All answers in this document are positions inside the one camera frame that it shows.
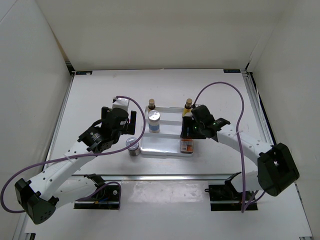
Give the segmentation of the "pale white-lid jar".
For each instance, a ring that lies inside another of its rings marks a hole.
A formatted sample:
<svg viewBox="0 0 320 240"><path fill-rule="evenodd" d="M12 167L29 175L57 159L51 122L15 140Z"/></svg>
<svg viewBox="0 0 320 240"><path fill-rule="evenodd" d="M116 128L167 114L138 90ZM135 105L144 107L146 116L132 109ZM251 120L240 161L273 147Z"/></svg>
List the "pale white-lid jar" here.
<svg viewBox="0 0 320 240"><path fill-rule="evenodd" d="M180 140L180 152L184 154L192 154L194 152L194 140L193 139L181 139Z"/></svg>

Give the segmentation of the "yellow sauce bottle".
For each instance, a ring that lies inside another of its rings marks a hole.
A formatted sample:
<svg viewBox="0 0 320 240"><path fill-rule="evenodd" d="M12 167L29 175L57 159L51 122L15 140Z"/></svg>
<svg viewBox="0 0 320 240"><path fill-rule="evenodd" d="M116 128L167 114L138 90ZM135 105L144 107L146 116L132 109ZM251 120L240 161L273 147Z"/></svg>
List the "yellow sauce bottle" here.
<svg viewBox="0 0 320 240"><path fill-rule="evenodd" d="M155 110L156 105L155 105L155 100L153 98L149 99L147 108L148 108L148 112Z"/></svg>
<svg viewBox="0 0 320 240"><path fill-rule="evenodd" d="M192 116L192 111L193 109L193 100L191 98L188 98L186 100L186 103L184 105L184 109L183 109L183 112L182 112L182 117L191 117Z"/></svg>

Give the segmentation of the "dark white-lid jar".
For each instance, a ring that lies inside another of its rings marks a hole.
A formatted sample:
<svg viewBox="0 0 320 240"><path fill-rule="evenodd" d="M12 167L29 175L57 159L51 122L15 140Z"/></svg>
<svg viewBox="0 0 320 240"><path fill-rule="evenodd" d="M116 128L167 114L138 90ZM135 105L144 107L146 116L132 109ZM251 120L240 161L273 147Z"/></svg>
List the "dark white-lid jar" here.
<svg viewBox="0 0 320 240"><path fill-rule="evenodd" d="M125 146L127 147L128 154L130 156L138 156L140 154L140 145L138 142L133 144L137 139L135 137L130 137L126 140Z"/></svg>

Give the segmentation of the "silver-lid spice jar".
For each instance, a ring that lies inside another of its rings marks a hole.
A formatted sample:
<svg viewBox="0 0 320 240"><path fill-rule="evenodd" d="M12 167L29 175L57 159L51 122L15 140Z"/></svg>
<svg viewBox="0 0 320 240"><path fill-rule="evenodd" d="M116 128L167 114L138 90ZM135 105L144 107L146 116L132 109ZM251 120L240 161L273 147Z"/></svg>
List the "silver-lid spice jar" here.
<svg viewBox="0 0 320 240"><path fill-rule="evenodd" d="M160 132L160 119L161 115L157 110L151 110L148 112L148 128L150 133Z"/></svg>

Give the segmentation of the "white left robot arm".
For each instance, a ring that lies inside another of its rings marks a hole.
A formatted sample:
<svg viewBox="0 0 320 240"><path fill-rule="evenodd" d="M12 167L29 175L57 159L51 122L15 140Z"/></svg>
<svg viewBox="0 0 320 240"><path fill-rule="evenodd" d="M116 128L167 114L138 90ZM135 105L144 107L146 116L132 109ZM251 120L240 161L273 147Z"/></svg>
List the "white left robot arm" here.
<svg viewBox="0 0 320 240"><path fill-rule="evenodd" d="M103 198L105 182L100 176L89 174L77 181L70 177L115 145L121 135L134 135L136 117L136 111L103 107L101 119L78 137L66 152L65 160L52 163L27 181L21 178L15 183L17 200L34 224L47 221L56 209L68 203Z"/></svg>

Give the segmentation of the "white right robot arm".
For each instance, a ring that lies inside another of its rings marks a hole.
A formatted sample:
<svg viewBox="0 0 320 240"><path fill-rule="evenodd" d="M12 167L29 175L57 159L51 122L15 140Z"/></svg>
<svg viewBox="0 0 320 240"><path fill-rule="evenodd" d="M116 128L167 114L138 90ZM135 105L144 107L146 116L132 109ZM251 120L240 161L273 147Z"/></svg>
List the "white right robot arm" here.
<svg viewBox="0 0 320 240"><path fill-rule="evenodd" d="M199 105L183 116L180 136L183 139L212 139L238 151L256 165L256 171L244 175L245 181L239 173L226 181L224 193L230 200L238 199L244 190L264 191L276 197L300 178L285 144L272 145L238 132L228 120L215 119L205 105Z"/></svg>

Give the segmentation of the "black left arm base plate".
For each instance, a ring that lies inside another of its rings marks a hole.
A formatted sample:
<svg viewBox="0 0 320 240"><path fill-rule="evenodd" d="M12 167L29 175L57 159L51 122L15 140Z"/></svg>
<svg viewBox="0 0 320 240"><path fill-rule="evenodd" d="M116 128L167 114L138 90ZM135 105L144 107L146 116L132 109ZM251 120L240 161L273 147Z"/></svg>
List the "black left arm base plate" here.
<svg viewBox="0 0 320 240"><path fill-rule="evenodd" d="M122 186L117 181L100 183L97 192L84 200L75 201L75 210L119 210Z"/></svg>

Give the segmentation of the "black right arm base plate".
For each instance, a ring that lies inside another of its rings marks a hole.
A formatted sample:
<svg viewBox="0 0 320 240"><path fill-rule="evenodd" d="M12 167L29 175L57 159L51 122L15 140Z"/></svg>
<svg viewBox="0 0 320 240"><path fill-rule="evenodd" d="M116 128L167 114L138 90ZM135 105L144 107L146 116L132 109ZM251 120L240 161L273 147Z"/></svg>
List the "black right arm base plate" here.
<svg viewBox="0 0 320 240"><path fill-rule="evenodd" d="M242 210L242 193L231 190L225 184L211 184L204 189L209 194L212 212L234 212Z"/></svg>

